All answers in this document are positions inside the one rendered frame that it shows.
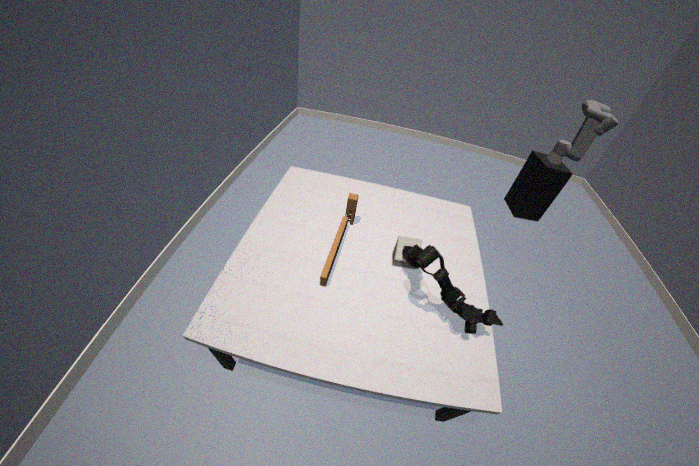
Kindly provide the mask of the brown wooden post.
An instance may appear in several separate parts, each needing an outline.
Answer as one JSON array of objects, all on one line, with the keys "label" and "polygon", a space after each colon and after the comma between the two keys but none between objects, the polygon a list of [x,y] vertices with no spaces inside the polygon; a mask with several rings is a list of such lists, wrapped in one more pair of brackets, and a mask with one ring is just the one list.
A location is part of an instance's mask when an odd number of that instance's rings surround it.
[{"label": "brown wooden post", "polygon": [[[348,196],[346,214],[348,217],[348,221],[350,221],[350,225],[353,225],[353,222],[354,222],[358,197],[359,197],[358,194],[353,194],[353,193],[349,193],[349,196]],[[346,216],[346,214],[345,214],[345,216]]]}]

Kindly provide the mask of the brown wooden board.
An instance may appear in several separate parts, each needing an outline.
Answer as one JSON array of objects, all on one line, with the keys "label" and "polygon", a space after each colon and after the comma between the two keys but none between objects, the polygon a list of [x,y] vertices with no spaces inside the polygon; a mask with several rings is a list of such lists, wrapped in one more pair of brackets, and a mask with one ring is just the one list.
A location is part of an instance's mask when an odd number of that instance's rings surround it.
[{"label": "brown wooden board", "polygon": [[348,217],[346,214],[346,216],[343,216],[343,218],[342,218],[342,221],[340,223],[336,237],[334,239],[334,242],[332,244],[331,250],[330,250],[329,255],[327,257],[326,263],[324,265],[323,271],[321,273],[320,283],[319,283],[319,285],[321,285],[321,286],[326,286],[326,283],[327,283],[328,278],[330,276],[334,261],[336,259],[340,244],[342,242],[342,239],[343,239],[346,227],[347,227],[347,222],[348,222]]}]

